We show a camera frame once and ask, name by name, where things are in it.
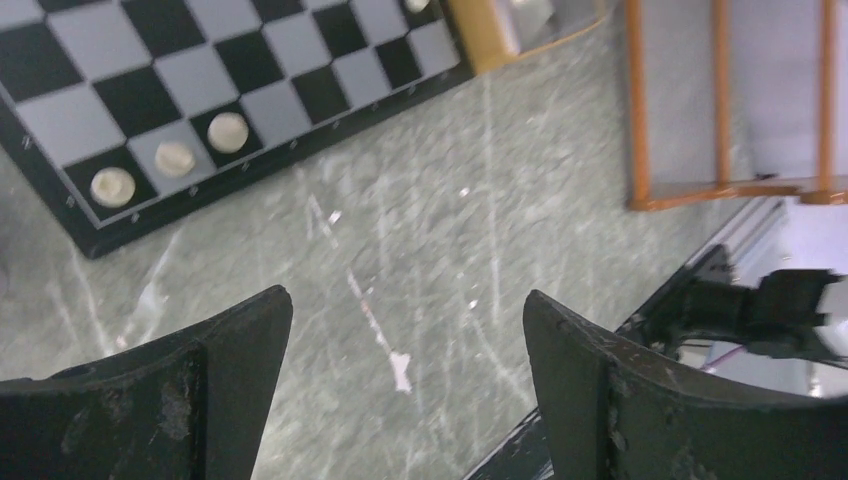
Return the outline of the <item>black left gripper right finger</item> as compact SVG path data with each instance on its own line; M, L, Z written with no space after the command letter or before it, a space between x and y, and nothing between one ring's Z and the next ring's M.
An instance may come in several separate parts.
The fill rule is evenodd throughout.
M847 401L727 380L545 293L523 328L558 479L843 479Z

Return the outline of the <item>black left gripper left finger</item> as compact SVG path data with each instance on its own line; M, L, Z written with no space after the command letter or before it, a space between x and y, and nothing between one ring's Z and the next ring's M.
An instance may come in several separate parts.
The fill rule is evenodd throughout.
M50 377L1 385L5 479L248 479L293 319L279 285Z

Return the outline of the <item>white chess knight piece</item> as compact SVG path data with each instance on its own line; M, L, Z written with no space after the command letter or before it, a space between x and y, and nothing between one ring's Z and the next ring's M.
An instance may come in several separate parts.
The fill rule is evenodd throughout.
M163 175L180 178L188 175L196 165L192 149L182 142L161 142L154 155L155 166Z

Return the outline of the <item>white chess bishop piece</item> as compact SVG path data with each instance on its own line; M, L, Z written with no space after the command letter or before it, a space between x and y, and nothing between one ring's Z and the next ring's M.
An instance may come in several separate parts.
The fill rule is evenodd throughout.
M218 152L231 154L240 151L247 143L250 127L245 118L235 112L217 114L209 123L207 139Z

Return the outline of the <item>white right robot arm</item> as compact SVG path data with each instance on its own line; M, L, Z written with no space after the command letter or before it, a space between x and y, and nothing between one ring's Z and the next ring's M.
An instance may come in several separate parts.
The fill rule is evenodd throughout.
M662 293L653 309L634 314L617 332L670 357L695 341L733 343L774 359L797 358L847 368L847 349L826 340L835 318L822 304L830 288L847 279L831 270L783 269L755 287L697 276Z

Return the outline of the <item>black white chess board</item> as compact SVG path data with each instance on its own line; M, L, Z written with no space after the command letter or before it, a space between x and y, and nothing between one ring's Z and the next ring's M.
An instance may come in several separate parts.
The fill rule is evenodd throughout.
M1 144L89 259L108 254L473 75L444 1L5 1ZM244 147L210 121L241 114ZM157 170L189 146L186 176ZM122 208L90 194L128 171Z

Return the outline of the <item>yellow tray of white pieces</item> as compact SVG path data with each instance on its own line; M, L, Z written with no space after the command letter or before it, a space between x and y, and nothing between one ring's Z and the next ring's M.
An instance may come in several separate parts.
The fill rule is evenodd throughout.
M455 0L447 3L474 74L559 46L599 26L603 0Z

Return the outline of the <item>orange wooden rack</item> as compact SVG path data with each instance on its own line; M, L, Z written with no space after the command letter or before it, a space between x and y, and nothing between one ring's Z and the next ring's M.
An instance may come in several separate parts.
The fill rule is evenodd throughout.
M662 193L651 179L649 121L643 39L643 3L623 3L627 63L628 120L631 146L631 196L634 211L660 211L698 202L745 197L794 196L808 205L845 205L847 190L837 187L833 174L835 148L835 101L837 99L838 3L820 3L820 61L818 71L817 165L811 178L785 180L731 179L732 88L730 85L730 4L710 3L710 40L713 74L713 147L715 180L706 183L670 184Z

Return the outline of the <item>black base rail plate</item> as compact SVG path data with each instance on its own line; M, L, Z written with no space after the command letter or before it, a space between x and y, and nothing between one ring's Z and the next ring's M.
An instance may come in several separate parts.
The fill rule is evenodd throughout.
M694 278L728 283L730 255L725 245L712 244L693 256L665 281L616 333L628 333L635 325L655 317L660 306ZM537 409L519 424L469 473L467 479L550 479L552 464L546 443L546 427Z

